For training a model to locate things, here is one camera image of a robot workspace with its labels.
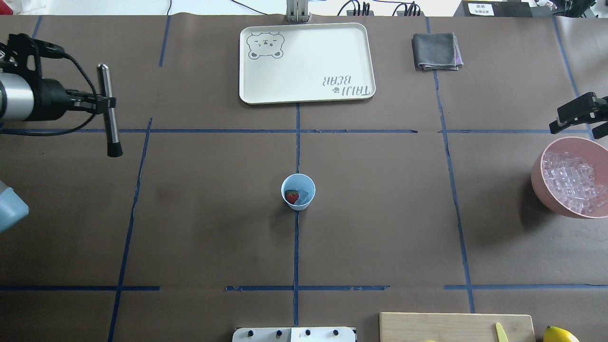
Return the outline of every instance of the metal bracket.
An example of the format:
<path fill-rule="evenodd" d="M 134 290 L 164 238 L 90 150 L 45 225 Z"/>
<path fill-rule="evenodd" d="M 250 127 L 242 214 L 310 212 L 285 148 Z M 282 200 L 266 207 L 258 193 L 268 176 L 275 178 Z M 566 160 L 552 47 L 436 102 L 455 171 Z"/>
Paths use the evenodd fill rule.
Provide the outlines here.
<path fill-rule="evenodd" d="M 308 0 L 287 0 L 287 21 L 305 23 L 308 19 Z"/>

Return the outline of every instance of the paper cup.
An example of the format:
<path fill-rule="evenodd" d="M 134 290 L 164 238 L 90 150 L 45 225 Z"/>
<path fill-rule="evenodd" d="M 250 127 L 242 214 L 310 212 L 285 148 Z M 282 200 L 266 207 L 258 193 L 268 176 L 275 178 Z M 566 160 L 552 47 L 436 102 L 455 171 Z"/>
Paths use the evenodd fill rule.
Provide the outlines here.
<path fill-rule="evenodd" d="M 297 190 L 298 192 L 305 191 L 308 193 L 307 199 L 304 203 L 299 205 L 291 204 L 287 202 L 285 199 L 285 191 L 287 190 Z M 310 202 L 314 198 L 314 194 L 316 192 L 316 188 L 314 186 L 314 182 L 310 179 L 309 176 L 306 176 L 302 173 L 295 173 L 283 181 L 283 185 L 281 185 L 281 196 L 283 197 L 283 201 L 287 203 L 287 205 L 293 210 L 304 210 L 308 207 Z"/>

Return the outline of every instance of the bear illustration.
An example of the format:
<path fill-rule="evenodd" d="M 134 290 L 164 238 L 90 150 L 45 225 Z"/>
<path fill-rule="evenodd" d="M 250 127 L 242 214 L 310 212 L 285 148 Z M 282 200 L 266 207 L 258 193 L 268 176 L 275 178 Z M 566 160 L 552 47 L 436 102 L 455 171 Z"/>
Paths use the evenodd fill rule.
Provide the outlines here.
<path fill-rule="evenodd" d="M 252 33 L 247 37 L 247 45 L 249 45 L 249 58 L 256 60 L 260 56 L 272 56 L 273 58 L 281 58 L 283 56 L 283 43 L 285 37 L 279 32 L 260 32 Z"/>

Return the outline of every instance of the gray cloth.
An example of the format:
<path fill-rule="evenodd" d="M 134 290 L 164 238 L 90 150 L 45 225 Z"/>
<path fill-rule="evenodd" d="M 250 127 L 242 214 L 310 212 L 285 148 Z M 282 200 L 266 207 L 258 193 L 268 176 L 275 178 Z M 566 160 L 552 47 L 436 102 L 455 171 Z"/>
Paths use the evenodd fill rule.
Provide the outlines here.
<path fill-rule="evenodd" d="M 414 62 L 422 70 L 458 70 L 463 64 L 453 33 L 416 33 L 412 47 Z"/>

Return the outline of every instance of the power strip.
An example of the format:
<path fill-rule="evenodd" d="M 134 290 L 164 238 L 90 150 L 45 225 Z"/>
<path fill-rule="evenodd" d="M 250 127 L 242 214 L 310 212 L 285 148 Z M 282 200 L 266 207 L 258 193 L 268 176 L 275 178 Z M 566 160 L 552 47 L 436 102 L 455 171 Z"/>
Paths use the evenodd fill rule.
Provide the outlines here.
<path fill-rule="evenodd" d="M 397 11 L 397 16 L 406 16 L 405 11 Z M 424 16 L 424 12 L 420 11 L 420 16 Z"/>
<path fill-rule="evenodd" d="M 355 15 L 355 14 L 354 14 L 354 10 L 347 10 L 347 11 L 346 11 L 346 15 L 348 15 L 348 16 L 364 16 L 363 14 L 360 14 L 360 15 Z M 370 10 L 370 14 L 369 14 L 369 15 L 370 15 L 370 16 L 373 16 L 373 15 L 374 15 L 374 11 Z"/>
<path fill-rule="evenodd" d="M 239 328 L 232 342 L 356 342 L 356 331 L 349 327 Z"/>

